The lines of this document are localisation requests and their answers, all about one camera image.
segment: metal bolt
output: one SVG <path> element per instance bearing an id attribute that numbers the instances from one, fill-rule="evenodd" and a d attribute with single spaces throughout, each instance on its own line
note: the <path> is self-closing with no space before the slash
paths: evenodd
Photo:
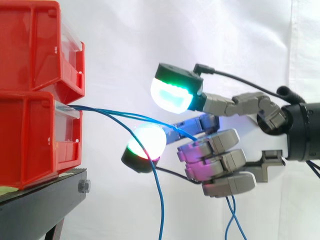
<path id="1" fill-rule="evenodd" d="M 82 194 L 87 194 L 91 189 L 91 181 L 90 180 L 80 180 L 78 184 L 78 192 Z"/>

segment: red plastic bin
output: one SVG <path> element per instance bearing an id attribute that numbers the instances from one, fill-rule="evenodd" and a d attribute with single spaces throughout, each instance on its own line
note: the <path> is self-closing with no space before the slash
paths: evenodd
<path id="1" fill-rule="evenodd" d="M 0 91 L 50 92 L 69 104 L 85 95 L 85 46 L 56 1 L 0 0 Z"/>
<path id="2" fill-rule="evenodd" d="M 0 91 L 0 186 L 24 189 L 81 164 L 82 113 L 49 92 Z"/>

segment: robotic hand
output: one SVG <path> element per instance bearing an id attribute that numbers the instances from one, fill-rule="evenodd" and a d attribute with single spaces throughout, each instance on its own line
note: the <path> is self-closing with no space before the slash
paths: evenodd
<path id="1" fill-rule="evenodd" d="M 205 93 L 202 73 L 233 78 L 291 105 L 280 108 L 262 92 L 232 99 Z M 188 179 L 201 182 L 206 196 L 240 194 L 252 190 L 256 182 L 267 183 L 284 168 L 284 158 L 301 162 L 320 159 L 320 103 L 306 104 L 285 86 L 275 94 L 208 66 L 196 64 L 193 71 L 187 71 L 161 63 L 151 95 L 170 112 L 206 113 L 175 124 L 191 135 L 203 133 L 178 147 L 177 155 L 185 162 Z M 167 144 L 184 138 L 171 128 L 164 131 Z"/>

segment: white backdrop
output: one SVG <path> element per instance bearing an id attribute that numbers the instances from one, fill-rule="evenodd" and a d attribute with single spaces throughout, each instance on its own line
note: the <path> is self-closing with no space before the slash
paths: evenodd
<path id="1" fill-rule="evenodd" d="M 302 89 L 304 74 L 316 66 L 303 64 L 317 60 L 312 50 L 307 63 L 308 53 L 301 55 L 310 39 L 304 36 L 311 33 L 304 31 L 308 23 L 300 11 L 307 16 L 310 1 L 304 2 L 294 0 L 292 8 L 291 0 L 61 0 L 63 14 L 86 47 L 86 95 L 78 103 L 168 123 L 191 117 L 194 112 L 175 115 L 153 102 L 150 84 L 159 62 L 190 70 L 195 63 L 207 64 L 271 91 L 289 80 L 295 90 Z M 316 77 L 310 76 L 303 88 L 308 99 L 310 94 L 317 99 Z M 226 97 L 253 91 L 218 76 L 206 77 L 204 90 Z M 125 122 L 130 127 L 139 124 Z M 81 167 L 88 168 L 92 188 L 65 218 L 62 240 L 158 239 L 161 209 L 154 177 L 137 174 L 120 160 L 129 138 L 106 117 L 84 113 Z M 184 173 L 176 147 L 167 147 L 159 166 Z M 166 173 L 160 172 L 159 180 L 164 240 L 224 239 L 231 216 L 224 198 L 205 197 L 200 186 Z M 319 187 L 320 181 L 304 164 L 290 162 L 281 177 L 236 196 L 237 216 L 247 238 L 318 239 L 320 194 L 314 191 Z M 228 239 L 242 239 L 234 223 Z"/>

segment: blue wire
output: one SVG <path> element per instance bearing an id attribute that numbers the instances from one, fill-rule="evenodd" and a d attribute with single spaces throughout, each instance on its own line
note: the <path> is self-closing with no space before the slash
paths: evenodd
<path id="1" fill-rule="evenodd" d="M 103 112 L 99 109 L 95 109 L 92 107 L 88 107 L 88 106 L 77 106 L 73 108 L 77 109 L 77 110 L 82 110 L 82 111 L 92 111 L 92 112 L 97 112 L 99 114 L 105 115 L 109 118 L 111 118 L 112 120 L 114 120 L 115 122 L 117 122 L 118 124 L 120 124 L 122 127 L 124 127 L 131 135 L 132 137 L 137 141 L 137 143 L 140 145 L 140 147 L 143 149 L 144 153 L 146 154 L 146 156 L 148 157 L 148 160 L 151 164 L 152 167 L 152 171 L 154 174 L 154 179 L 155 179 L 155 183 L 156 183 L 156 187 L 158 189 L 158 193 L 159 193 L 159 197 L 160 197 L 160 202 L 161 202 L 161 223 L 160 223 L 160 230 L 159 230 L 159 240 L 162 239 L 162 235 L 163 235 L 163 231 L 164 231 L 164 223 L 165 223 L 165 203 L 164 203 L 164 196 L 162 194 L 161 191 L 161 187 L 160 187 L 160 183 L 159 183 L 159 179 L 158 179 L 158 175 L 157 175 L 157 171 L 156 171 L 156 167 L 152 161 L 152 159 L 150 158 L 147 150 L 145 149 L 145 147 L 143 146 L 143 144 L 140 142 L 140 140 L 137 138 L 137 136 L 134 134 L 134 132 L 127 127 L 124 123 L 122 123 L 120 120 L 116 119 L 114 116 L 111 116 L 110 114 Z"/>
<path id="2" fill-rule="evenodd" d="M 247 240 L 247 237 L 246 237 L 244 231 L 242 230 L 241 225 L 240 225 L 240 223 L 239 223 L 239 221 L 238 221 L 238 218 L 237 218 L 237 216 L 236 216 L 236 213 L 233 211 L 233 209 L 232 209 L 232 207 L 231 207 L 229 198 L 228 198 L 227 196 L 226 196 L 225 198 L 226 198 L 226 201 L 227 201 L 227 203 L 228 203 L 228 207 L 229 207 L 229 209 L 230 209 L 230 212 L 232 213 L 232 216 L 234 217 L 234 220 L 235 220 L 236 224 L 238 225 L 239 231 L 240 231 L 241 234 L 242 234 L 243 239 L 244 239 L 244 240 Z"/>
<path id="3" fill-rule="evenodd" d="M 84 107 L 84 106 L 81 106 L 81 105 L 69 105 L 69 107 L 77 109 L 77 108 L 81 108 L 81 107 Z M 135 119 L 135 120 L 139 120 L 139 121 L 144 121 L 144 122 L 163 125 L 163 126 L 171 128 L 174 131 L 184 135 L 185 137 L 191 139 L 192 141 L 196 141 L 197 140 L 196 137 L 192 136 L 191 134 L 187 133 L 186 131 L 184 131 L 184 130 L 176 127 L 176 126 L 167 124 L 167 123 L 162 122 L 162 121 L 158 121 L 158 120 L 153 119 L 153 118 L 148 117 L 148 116 L 144 116 L 144 115 L 140 115 L 140 114 L 136 114 L 136 113 L 131 113 L 131 112 L 113 111 L 113 110 L 101 109 L 101 108 L 92 108 L 92 107 L 90 107 L 90 109 L 99 110 L 99 111 L 104 112 L 106 114 L 111 114 L 111 115 L 116 115 L 116 116 L 120 116 L 120 117 L 126 117 L 126 118 L 129 118 L 129 119 Z"/>
<path id="4" fill-rule="evenodd" d="M 236 214 L 236 200 L 233 195 L 232 195 L 232 202 L 233 202 L 233 210 L 232 211 L 234 212 L 234 214 Z M 231 217 L 230 221 L 228 222 L 228 225 L 226 226 L 226 229 L 225 229 L 224 240 L 228 240 L 227 239 L 228 238 L 228 231 L 229 231 L 230 225 L 234 219 L 235 218 L 232 215 L 232 217 Z"/>

